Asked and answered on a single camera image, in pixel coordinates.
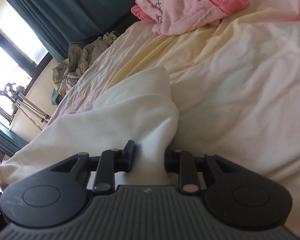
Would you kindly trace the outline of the pastel yellow pink bedsheet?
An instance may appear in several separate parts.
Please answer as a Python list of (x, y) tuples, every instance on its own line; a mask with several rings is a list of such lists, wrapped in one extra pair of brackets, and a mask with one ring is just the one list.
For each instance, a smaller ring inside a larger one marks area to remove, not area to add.
[(88, 105), (125, 78), (165, 67), (179, 110), (173, 146), (215, 153), (283, 184), (287, 227), (300, 236), (300, 0), (248, 0), (217, 27), (179, 36), (129, 27), (57, 107)]

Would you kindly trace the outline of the teal curtain left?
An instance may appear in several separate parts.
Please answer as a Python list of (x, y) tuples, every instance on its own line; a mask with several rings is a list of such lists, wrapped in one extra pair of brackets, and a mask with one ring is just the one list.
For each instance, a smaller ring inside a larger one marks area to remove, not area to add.
[(0, 123), (0, 163), (3, 162), (4, 157), (13, 157), (19, 150), (28, 144), (21, 137), (8, 130)]

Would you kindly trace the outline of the pink fleece garment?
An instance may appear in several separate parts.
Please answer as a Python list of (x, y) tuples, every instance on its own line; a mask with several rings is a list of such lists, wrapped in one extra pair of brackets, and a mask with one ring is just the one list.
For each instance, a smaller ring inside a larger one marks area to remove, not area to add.
[(154, 33), (173, 36), (205, 25), (218, 26), (248, 5), (248, 0), (135, 0), (131, 12), (140, 20), (154, 20)]

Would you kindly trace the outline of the teal curtain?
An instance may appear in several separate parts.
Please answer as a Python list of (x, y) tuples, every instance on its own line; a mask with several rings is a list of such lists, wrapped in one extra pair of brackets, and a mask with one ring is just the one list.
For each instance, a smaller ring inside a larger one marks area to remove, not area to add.
[(87, 38), (105, 33), (135, 4), (135, 0), (6, 1), (57, 61), (67, 58), (71, 42), (84, 46)]
[(4, 157), (13, 157), (19, 150), (28, 144), (21, 137), (8, 130), (0, 123), (0, 163), (3, 162)]

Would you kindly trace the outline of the metal clothes steamer stand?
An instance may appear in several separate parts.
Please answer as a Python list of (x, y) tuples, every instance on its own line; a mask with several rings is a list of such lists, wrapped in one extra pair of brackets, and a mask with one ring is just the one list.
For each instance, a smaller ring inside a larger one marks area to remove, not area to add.
[(21, 111), (40, 131), (42, 127), (32, 116), (35, 116), (42, 124), (47, 124), (51, 118), (49, 114), (40, 109), (31, 100), (29, 100), (23, 92), (25, 89), (22, 86), (15, 86), (16, 83), (7, 83), (4, 90), (0, 90), (0, 96), (8, 98), (12, 106)]

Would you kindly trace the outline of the teal cloth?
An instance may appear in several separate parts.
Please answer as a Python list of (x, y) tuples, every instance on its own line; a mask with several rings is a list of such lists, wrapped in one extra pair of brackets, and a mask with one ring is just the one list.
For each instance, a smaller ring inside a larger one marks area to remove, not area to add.
[(52, 105), (59, 105), (59, 103), (62, 100), (62, 96), (56, 92), (55, 90), (53, 90), (52, 95), (51, 95), (51, 103)]

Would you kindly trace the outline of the teal curtain right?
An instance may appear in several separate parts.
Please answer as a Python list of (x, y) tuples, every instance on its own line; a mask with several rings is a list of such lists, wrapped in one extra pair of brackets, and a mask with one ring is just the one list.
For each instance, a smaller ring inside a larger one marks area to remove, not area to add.
[(84, 46), (87, 38), (105, 33), (135, 4), (135, 0), (6, 1), (57, 61), (67, 58), (71, 42)]

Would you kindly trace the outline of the cream sweatpants with black stripe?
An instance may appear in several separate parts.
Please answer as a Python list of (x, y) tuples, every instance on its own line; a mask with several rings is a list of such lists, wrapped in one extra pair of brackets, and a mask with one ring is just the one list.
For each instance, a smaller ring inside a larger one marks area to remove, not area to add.
[(102, 94), (91, 106), (61, 116), (8, 161), (0, 164), (0, 186), (22, 180), (74, 154), (96, 157), (136, 143), (129, 173), (117, 184), (168, 185), (164, 152), (178, 126), (170, 76), (163, 67), (143, 70)]

